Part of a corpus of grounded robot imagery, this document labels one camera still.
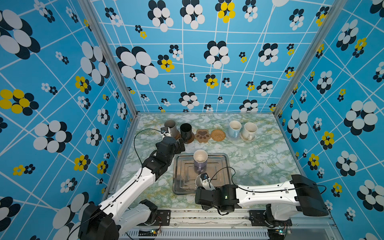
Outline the light blue mug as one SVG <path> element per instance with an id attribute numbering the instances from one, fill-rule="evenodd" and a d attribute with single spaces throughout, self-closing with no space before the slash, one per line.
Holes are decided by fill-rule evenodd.
<path id="1" fill-rule="evenodd" d="M 205 173 L 204 174 L 200 174 L 200 175 L 197 176 L 196 181 L 195 181 L 197 189 L 198 188 L 205 189 L 205 186 L 204 186 L 204 183 L 203 183 L 203 181 L 205 179 L 206 179 L 206 174 Z"/>

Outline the blue handled cream mug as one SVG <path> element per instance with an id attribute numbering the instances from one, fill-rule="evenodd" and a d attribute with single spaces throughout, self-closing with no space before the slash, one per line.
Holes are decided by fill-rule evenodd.
<path id="1" fill-rule="evenodd" d="M 228 128 L 228 136 L 236 139 L 242 129 L 242 124 L 239 121 L 231 121 Z"/>

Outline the rattan wicker round coaster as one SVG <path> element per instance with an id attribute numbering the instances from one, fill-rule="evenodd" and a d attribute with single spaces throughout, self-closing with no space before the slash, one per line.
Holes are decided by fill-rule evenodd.
<path id="1" fill-rule="evenodd" d="M 220 129 L 215 129 L 211 132 L 211 138 L 216 142 L 222 142 L 226 139 L 226 133 Z"/>

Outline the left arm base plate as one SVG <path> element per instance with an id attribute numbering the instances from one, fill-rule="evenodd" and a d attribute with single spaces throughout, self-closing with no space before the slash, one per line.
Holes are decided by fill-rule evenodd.
<path id="1" fill-rule="evenodd" d="M 157 210 L 148 222 L 141 223 L 139 226 L 169 226 L 171 220 L 171 210 Z"/>

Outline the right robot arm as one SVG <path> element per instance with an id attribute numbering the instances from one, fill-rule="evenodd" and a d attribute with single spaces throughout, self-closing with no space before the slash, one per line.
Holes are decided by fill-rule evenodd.
<path id="1" fill-rule="evenodd" d="M 292 175 L 290 181 L 274 185 L 214 187 L 204 173 L 196 178 L 196 187 L 195 203 L 203 210 L 216 209 L 220 215 L 227 215 L 235 209 L 264 204 L 264 221 L 270 226 L 287 222 L 298 213 L 309 217 L 329 214 L 319 186 L 302 175 Z"/>

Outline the white ceramic mug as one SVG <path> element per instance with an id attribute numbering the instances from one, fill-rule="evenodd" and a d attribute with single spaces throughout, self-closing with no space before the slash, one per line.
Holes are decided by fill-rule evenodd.
<path id="1" fill-rule="evenodd" d="M 245 123 L 241 134 L 243 134 L 244 137 L 248 137 L 250 135 L 256 136 L 257 131 L 258 131 L 257 125 L 254 123 L 248 122 L 248 123 Z"/>

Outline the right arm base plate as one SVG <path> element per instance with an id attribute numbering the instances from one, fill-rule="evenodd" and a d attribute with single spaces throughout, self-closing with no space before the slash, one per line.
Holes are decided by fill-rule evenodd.
<path id="1" fill-rule="evenodd" d="M 251 210 L 249 211 L 249 220 L 253 227 L 264 226 L 267 228 L 275 227 L 291 227 L 292 221 L 288 219 L 286 221 L 276 220 L 270 210 Z"/>

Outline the black mug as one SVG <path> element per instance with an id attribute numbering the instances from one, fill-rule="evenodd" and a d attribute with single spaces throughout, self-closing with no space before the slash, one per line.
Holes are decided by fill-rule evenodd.
<path id="1" fill-rule="evenodd" d="M 181 124 L 180 134 L 184 141 L 189 140 L 193 136 L 192 126 L 188 123 Z"/>

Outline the stainless steel cup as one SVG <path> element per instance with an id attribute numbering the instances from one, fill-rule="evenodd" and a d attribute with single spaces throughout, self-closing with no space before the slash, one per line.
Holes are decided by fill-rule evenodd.
<path id="1" fill-rule="evenodd" d="M 175 139 L 177 138 L 178 130 L 177 130 L 177 127 L 176 127 L 176 122 L 174 120 L 166 121 L 164 123 L 164 127 L 169 129 L 169 134 L 171 135 L 171 137 L 173 137 Z"/>

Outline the paw print cork coaster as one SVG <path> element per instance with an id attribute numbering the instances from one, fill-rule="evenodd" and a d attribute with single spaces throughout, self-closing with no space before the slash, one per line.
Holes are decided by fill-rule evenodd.
<path id="1" fill-rule="evenodd" d="M 195 139 L 199 143 L 207 143 L 211 139 L 211 134 L 207 129 L 198 129 L 195 134 Z"/>

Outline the scratched brown round coaster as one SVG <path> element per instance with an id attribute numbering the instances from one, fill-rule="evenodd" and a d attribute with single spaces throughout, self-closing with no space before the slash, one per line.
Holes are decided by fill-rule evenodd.
<path id="1" fill-rule="evenodd" d="M 195 140 L 195 136 L 192 136 L 189 140 L 184 141 L 184 144 L 190 144 Z"/>

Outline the purple ceramic mug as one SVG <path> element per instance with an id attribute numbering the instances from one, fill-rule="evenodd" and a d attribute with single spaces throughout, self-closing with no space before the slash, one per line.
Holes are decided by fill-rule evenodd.
<path id="1" fill-rule="evenodd" d="M 204 150 L 196 150 L 193 154 L 194 164 L 198 172 L 201 172 L 206 167 L 208 161 L 208 153 Z"/>

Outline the grey woven round coaster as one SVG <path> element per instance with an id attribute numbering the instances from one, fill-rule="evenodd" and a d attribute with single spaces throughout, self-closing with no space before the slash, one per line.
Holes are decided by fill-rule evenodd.
<path id="1" fill-rule="evenodd" d="M 236 136 L 236 137 L 231 137 L 229 134 L 226 134 L 226 138 L 227 138 L 229 141 L 232 141 L 232 142 L 241 140 L 241 138 L 240 138 L 239 135 Z"/>

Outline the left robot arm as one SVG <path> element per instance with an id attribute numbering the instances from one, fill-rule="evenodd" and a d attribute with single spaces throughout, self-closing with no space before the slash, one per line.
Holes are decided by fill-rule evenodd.
<path id="1" fill-rule="evenodd" d="M 141 201 L 132 210 L 129 206 L 168 170 L 174 156 L 185 151 L 185 145 L 182 139 L 163 137 L 156 148 L 123 187 L 99 205 L 90 204 L 84 209 L 78 239 L 117 240 L 137 225 L 155 220 L 158 208 L 151 201 Z"/>

